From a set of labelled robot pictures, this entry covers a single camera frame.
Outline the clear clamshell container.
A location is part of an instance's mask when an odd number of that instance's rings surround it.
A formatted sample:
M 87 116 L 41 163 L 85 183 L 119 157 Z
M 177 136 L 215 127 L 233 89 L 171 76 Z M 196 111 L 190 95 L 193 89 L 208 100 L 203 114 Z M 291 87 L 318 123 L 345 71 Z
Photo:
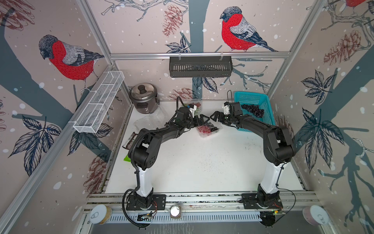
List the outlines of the clear clamshell container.
M 221 128 L 222 126 L 220 123 L 208 122 L 202 126 L 198 126 L 197 131 L 200 137 L 206 138 L 218 133 Z
M 187 105 L 193 116 L 201 114 L 202 107 L 200 102 L 192 102 Z
M 145 117 L 137 120 L 134 125 L 137 131 L 140 131 L 143 128 L 148 130 L 163 128 L 165 123 L 169 120 L 169 115 L 162 108 L 158 107 L 153 113 L 146 114 Z

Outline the silver rice cooker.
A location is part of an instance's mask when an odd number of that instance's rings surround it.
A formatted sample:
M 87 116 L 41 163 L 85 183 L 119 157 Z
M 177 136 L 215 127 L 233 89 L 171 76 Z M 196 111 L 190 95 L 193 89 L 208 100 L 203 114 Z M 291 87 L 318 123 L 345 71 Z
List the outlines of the silver rice cooker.
M 157 88 L 150 83 L 140 83 L 130 90 L 130 100 L 141 114 L 152 114 L 159 107 Z

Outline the teal plastic basket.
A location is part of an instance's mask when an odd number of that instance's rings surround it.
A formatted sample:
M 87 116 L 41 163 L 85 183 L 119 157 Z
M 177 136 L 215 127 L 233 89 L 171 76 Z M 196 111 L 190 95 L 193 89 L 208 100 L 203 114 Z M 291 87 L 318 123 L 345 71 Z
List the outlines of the teal plastic basket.
M 276 125 L 266 94 L 237 91 L 234 93 L 234 101 L 240 103 L 243 115 L 250 115 L 268 125 Z

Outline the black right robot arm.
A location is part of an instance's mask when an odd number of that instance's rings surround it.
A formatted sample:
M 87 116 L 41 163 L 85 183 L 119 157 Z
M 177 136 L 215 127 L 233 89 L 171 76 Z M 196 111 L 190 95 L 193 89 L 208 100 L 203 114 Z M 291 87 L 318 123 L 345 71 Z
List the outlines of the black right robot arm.
M 264 123 L 243 114 L 239 102 L 225 102 L 223 112 L 216 111 L 210 119 L 226 126 L 245 129 L 263 139 L 264 156 L 268 161 L 265 175 L 258 186 L 257 204 L 267 208 L 280 200 L 279 179 L 282 170 L 295 155 L 293 139 L 286 127 Z

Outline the green snack packet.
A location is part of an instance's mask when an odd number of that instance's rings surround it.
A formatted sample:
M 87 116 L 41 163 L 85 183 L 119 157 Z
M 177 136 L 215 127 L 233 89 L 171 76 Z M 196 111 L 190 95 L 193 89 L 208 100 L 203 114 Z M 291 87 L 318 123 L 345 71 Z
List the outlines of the green snack packet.
M 124 161 L 131 162 L 131 159 L 128 157 L 128 155 L 126 155 Z

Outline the pink red grape bunch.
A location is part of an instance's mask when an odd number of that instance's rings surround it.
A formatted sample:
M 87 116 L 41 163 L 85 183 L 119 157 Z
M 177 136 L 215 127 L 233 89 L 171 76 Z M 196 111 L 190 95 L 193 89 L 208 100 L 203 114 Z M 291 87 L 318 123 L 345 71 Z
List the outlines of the pink red grape bunch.
M 203 134 L 203 135 L 210 134 L 207 125 L 199 126 L 197 129 L 200 134 Z

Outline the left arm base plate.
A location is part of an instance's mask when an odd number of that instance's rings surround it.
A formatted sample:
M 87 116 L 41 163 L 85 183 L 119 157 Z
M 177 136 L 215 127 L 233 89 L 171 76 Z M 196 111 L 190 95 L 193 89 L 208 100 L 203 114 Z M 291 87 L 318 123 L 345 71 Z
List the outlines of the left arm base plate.
M 140 211 L 140 210 L 164 210 L 166 206 L 166 195 L 164 194 L 149 194 L 147 197 L 142 197 L 135 193 L 129 195 L 126 201 L 127 211 Z

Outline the dark purple grape bunch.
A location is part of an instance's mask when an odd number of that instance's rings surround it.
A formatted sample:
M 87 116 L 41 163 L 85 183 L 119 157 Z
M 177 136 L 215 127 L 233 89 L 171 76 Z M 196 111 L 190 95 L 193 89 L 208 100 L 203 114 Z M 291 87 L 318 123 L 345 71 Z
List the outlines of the dark purple grape bunch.
M 246 110 L 247 112 L 253 114 L 257 118 L 262 118 L 264 116 L 264 109 L 260 109 L 259 105 L 248 105 L 248 104 L 242 104 L 241 107 Z

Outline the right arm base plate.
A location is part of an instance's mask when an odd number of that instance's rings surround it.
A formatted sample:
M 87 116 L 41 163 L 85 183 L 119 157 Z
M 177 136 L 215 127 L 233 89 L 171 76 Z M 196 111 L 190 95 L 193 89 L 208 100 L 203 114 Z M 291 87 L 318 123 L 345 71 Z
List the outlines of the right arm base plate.
M 279 191 L 273 194 L 263 194 L 263 193 L 242 194 L 242 197 L 238 200 L 238 202 L 242 203 L 245 209 L 280 210 L 283 208 L 283 204 L 280 199 Z

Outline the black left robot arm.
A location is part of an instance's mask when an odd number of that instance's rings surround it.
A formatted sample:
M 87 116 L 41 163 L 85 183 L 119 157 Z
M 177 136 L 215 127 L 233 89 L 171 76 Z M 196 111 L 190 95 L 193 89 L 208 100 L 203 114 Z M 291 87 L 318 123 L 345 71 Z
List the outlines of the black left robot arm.
M 191 108 L 178 97 L 175 113 L 163 128 L 140 130 L 128 152 L 135 169 L 137 185 L 126 191 L 137 207 L 147 209 L 152 206 L 153 186 L 149 172 L 156 162 L 161 144 L 179 138 L 185 130 L 203 126 L 208 121 L 209 117 L 203 114 L 195 116 Z

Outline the small round silver light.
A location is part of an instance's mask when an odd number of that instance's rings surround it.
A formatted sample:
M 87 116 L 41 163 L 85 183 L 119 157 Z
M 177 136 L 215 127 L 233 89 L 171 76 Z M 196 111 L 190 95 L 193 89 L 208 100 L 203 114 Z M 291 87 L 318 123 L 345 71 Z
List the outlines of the small round silver light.
M 173 205 L 170 207 L 170 217 L 174 219 L 179 219 L 182 216 L 182 209 L 179 205 Z

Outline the brown snack packet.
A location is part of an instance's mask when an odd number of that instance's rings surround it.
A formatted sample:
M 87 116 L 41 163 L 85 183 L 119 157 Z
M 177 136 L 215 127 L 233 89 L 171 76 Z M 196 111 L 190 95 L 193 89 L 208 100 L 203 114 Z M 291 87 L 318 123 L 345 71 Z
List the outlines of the brown snack packet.
M 131 136 L 128 138 L 128 140 L 122 145 L 122 147 L 124 149 L 127 149 L 127 150 L 130 150 L 131 149 L 131 146 L 133 145 L 133 143 L 135 142 L 136 140 L 136 137 L 137 137 L 137 133 L 133 132 L 131 134 Z

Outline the white tape roll right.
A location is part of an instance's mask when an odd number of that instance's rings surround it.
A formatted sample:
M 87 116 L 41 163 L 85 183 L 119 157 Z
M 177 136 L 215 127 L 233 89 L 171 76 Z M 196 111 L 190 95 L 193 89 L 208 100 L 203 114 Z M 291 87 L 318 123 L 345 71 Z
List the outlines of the white tape roll right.
M 326 225 L 330 222 L 328 213 L 317 205 L 305 207 L 303 209 L 303 217 L 313 226 Z

